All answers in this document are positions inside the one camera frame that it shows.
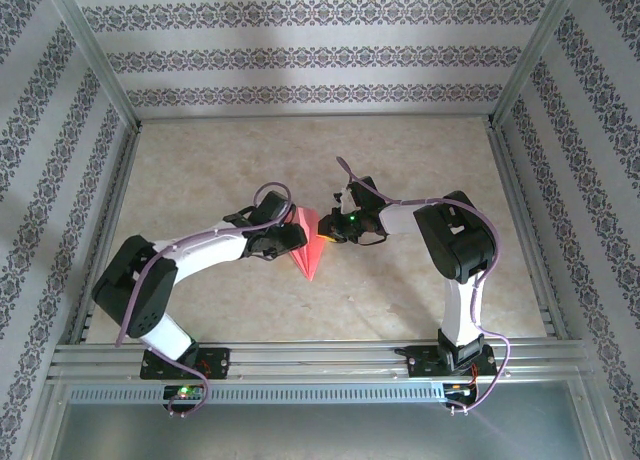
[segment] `red paper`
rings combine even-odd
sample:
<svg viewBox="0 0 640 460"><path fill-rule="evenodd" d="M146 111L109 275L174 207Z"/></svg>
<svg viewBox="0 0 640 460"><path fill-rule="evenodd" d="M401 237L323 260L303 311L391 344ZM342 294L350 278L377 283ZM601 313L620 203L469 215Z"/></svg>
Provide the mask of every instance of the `red paper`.
<svg viewBox="0 0 640 460"><path fill-rule="evenodd" d="M312 208L297 207L294 223L299 223L307 236L307 244L293 252L289 252L300 271L309 281L313 280L320 256L324 248L325 239L318 236L318 212Z"/></svg>

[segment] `patterned wallpaper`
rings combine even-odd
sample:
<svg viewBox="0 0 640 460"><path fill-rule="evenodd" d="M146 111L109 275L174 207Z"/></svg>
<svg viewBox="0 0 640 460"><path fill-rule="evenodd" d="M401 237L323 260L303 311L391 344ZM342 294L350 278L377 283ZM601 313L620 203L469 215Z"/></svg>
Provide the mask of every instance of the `patterned wallpaper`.
<svg viewBox="0 0 640 460"><path fill-rule="evenodd" d="M77 0L145 118L490 113L548 0Z"/></svg>
<svg viewBox="0 0 640 460"><path fill-rule="evenodd" d="M640 0L574 0L503 125L564 320L640 458Z"/></svg>
<svg viewBox="0 0 640 460"><path fill-rule="evenodd" d="M24 447L128 133L50 0L2 0L0 11L4 460Z"/></svg>

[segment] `marble floor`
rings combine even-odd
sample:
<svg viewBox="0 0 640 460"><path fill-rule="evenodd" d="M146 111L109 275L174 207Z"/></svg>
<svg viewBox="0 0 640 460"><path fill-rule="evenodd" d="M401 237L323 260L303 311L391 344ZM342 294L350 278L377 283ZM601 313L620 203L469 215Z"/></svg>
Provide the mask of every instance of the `marble floor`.
<svg viewBox="0 0 640 460"><path fill-rule="evenodd" d="M410 199L463 190L496 224L502 261L487 281L482 323L511 337L546 336L480 118L325 117L151 123L139 148L115 234L180 237L248 206L281 181L320 216L347 176L371 175L383 193ZM289 256L221 264L176 285L168 312L200 341L435 338L443 280L422 238L375 247L327 244L313 282ZM89 343L117 326L99 308Z"/></svg>

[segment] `metal extrusion bar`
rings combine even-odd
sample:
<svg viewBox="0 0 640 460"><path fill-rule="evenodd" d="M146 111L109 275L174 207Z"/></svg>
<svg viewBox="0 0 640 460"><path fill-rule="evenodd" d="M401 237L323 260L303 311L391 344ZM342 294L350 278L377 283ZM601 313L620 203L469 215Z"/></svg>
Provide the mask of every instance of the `metal extrusion bar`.
<svg viewBox="0 0 640 460"><path fill-rule="evenodd" d="M586 355L580 341L546 339L512 340L512 359L501 381L528 382L567 380L589 374ZM504 346L489 342L497 361ZM420 382L410 379L405 358L394 349L407 345L435 345L435 341L406 342L302 342L206 344L206 347L231 349L229 374L215 384L322 384ZM58 346L47 382L57 384L150 384L141 380L140 364L144 346L126 345L120 349L103 345ZM456 382L459 377L438 377L439 382ZM486 383L491 377L480 377ZM164 381L162 384L179 384Z"/></svg>

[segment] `robotic arm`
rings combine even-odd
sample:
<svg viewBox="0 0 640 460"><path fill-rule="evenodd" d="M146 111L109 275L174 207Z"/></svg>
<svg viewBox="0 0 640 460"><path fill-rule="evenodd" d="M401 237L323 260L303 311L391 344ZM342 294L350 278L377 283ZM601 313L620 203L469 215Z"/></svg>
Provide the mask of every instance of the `robotic arm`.
<svg viewBox="0 0 640 460"><path fill-rule="evenodd" d="M371 177L359 180L334 195L340 206L320 221L318 233L334 242L360 245L381 243L389 235L421 234L436 268L445 278L445 314L438 330L440 361L449 372L465 370L482 354L484 346L484 335L476 328L482 284L476 287L475 322L471 304L476 281L493 261L496 250L488 226L473 213L452 204L388 203L366 188L375 190ZM473 207L460 191L444 199ZM381 238L360 243L365 233Z"/></svg>
<svg viewBox="0 0 640 460"><path fill-rule="evenodd" d="M493 389L510 352L505 337L487 332L479 325L482 281L499 253L497 233L460 191L432 201L398 202L381 195L371 177L359 179L344 160L338 161L353 181L334 195L340 205L320 221L318 234L337 243L374 245L389 235L420 233L436 268L445 278L445 316L438 330L437 353L421 354L424 350L420 346L396 350L407 357L409 374L415 372L416 362L429 365L426 370L431 373L427 376L463 374L470 367L477 370L478 362L491 364L495 371L483 332L505 341L505 360L487 391L473 405L450 400L451 405L465 412L466 405L474 408ZM273 260L307 244L303 228L288 221L296 207L284 185L267 184L256 197L269 185L284 187L288 197L272 190L260 204L254 198L255 206L228 215L215 226L187 237L155 242L139 235L128 238L92 290L96 304L121 327L116 346L125 334L140 339L160 360L186 372L186 378L203 380L205 394L200 403L182 416L204 404L211 372L203 373L195 367L202 360L199 354L205 355L206 349L199 349L198 343L166 314L173 286L218 263L251 256ZM380 238L363 244L365 233ZM171 413L172 401L168 405Z"/></svg>
<svg viewBox="0 0 640 460"><path fill-rule="evenodd" d="M273 260L304 246L307 238L302 227L284 221L294 211L295 205L272 190L258 206L228 215L214 227L183 239L149 242L140 235L130 237L93 288L93 299L118 325L125 326L129 337L192 366L197 342L165 313L173 286L218 263L251 256ZM260 228L270 223L273 225ZM136 282L154 258L137 298L132 299ZM127 316L132 300L135 304Z"/></svg>

